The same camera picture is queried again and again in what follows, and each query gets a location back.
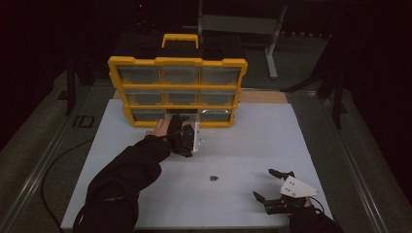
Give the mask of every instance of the metal stand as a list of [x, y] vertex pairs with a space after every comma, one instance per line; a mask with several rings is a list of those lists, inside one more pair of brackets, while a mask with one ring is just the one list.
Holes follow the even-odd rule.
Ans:
[[271, 80], [278, 79], [275, 62], [273, 59], [273, 51], [275, 50], [276, 42], [282, 29], [282, 23], [285, 18], [288, 6], [282, 7], [278, 18], [256, 18], [256, 17], [228, 17], [228, 16], [212, 16], [203, 15], [203, 0], [199, 0], [199, 9], [197, 16], [197, 34], [202, 40], [203, 30], [226, 31], [226, 32], [242, 32], [242, 33], [257, 33], [272, 35], [272, 43], [269, 48], [265, 49], [267, 67]]
[[76, 85], [75, 85], [75, 71], [73, 67], [73, 54], [71, 51], [67, 51], [67, 109], [66, 115], [69, 116], [76, 105]]
[[295, 92], [302, 87], [307, 86], [319, 80], [323, 80], [321, 86], [318, 88], [316, 95], [320, 99], [327, 99], [331, 92], [334, 90], [333, 112], [332, 118], [338, 128], [342, 128], [340, 125], [340, 113], [342, 110], [342, 95], [343, 95], [343, 83], [345, 82], [346, 71], [333, 72], [325, 71], [320, 74], [312, 74], [309, 79], [306, 79], [300, 83], [297, 83], [291, 87], [280, 89], [282, 92]]

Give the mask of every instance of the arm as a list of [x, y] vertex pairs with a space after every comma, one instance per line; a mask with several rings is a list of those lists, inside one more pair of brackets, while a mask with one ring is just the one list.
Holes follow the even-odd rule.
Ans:
[[[159, 177], [159, 163], [170, 155], [168, 143], [158, 138], [165, 135], [168, 123], [160, 120], [144, 140], [127, 147], [94, 177], [87, 189], [83, 218], [74, 232], [132, 232], [139, 215], [138, 194]], [[118, 197], [123, 198], [102, 202]]]
[[340, 226], [324, 213], [317, 213], [309, 198], [303, 208], [289, 216], [291, 233], [343, 233]]

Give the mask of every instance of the yellow organizer box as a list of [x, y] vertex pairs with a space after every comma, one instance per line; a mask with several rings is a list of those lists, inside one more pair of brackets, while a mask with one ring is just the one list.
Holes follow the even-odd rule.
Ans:
[[[195, 42], [199, 50], [197, 35], [165, 34], [161, 46], [168, 41]], [[203, 128], [232, 126], [248, 68], [244, 58], [111, 56], [108, 63], [124, 115], [135, 127], [154, 127], [176, 113]]]

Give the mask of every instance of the black cable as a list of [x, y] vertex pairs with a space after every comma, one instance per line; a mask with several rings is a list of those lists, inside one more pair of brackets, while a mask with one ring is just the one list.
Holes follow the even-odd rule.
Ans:
[[321, 204], [320, 201], [318, 201], [316, 198], [313, 198], [313, 197], [310, 197], [310, 199], [313, 199], [313, 200], [315, 200], [316, 202], [318, 202], [318, 204], [319, 204], [319, 205], [321, 206], [321, 208], [322, 208], [322, 213], [325, 212], [324, 206]]
[[86, 140], [86, 141], [84, 141], [84, 142], [82, 142], [82, 143], [80, 143], [80, 144], [78, 144], [78, 145], [76, 145], [76, 146], [74, 146], [74, 147], [72, 147], [71, 149], [69, 149], [69, 150], [63, 152], [61, 155], [59, 155], [59, 156], [51, 163], [51, 165], [49, 165], [48, 170], [46, 171], [45, 175], [44, 175], [43, 178], [42, 178], [41, 186], [40, 186], [40, 194], [41, 194], [41, 197], [42, 197], [42, 202], [43, 202], [43, 205], [45, 206], [46, 210], [48, 211], [49, 215], [51, 216], [54, 224], [57, 226], [57, 228], [58, 228], [58, 230], [59, 230], [60, 233], [64, 233], [63, 230], [60, 228], [60, 222], [57, 220], [57, 217], [56, 217], [56, 216], [54, 215], [54, 213], [52, 212], [51, 208], [49, 207], [48, 202], [46, 201], [46, 197], [45, 197], [45, 190], [44, 190], [44, 189], [45, 189], [46, 176], [48, 175], [48, 173], [49, 173], [49, 171], [51, 170], [52, 166], [53, 166], [60, 158], [62, 158], [64, 155], [66, 155], [67, 153], [71, 152], [72, 150], [77, 149], [77, 148], [79, 148], [79, 147], [81, 147], [81, 146], [83, 146], [83, 145], [85, 145], [85, 144], [93, 141], [93, 139], [94, 139], [94, 137], [91, 138], [91, 139], [88, 139], [88, 140]]

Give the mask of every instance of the dark background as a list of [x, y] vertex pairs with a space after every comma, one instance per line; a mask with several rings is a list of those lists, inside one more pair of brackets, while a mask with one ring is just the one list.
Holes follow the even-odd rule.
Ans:
[[[274, 1], [204, 2], [204, 13], [270, 17], [279, 11]], [[68, 53], [84, 84], [108, 79], [106, 63], [121, 32], [180, 32], [196, 25], [197, 7], [190, 0], [2, 1], [0, 149], [52, 90]], [[332, 35], [316, 69], [346, 70], [345, 87], [410, 202], [411, 16], [411, 4], [394, 1], [289, 1], [283, 25], [286, 35]]]

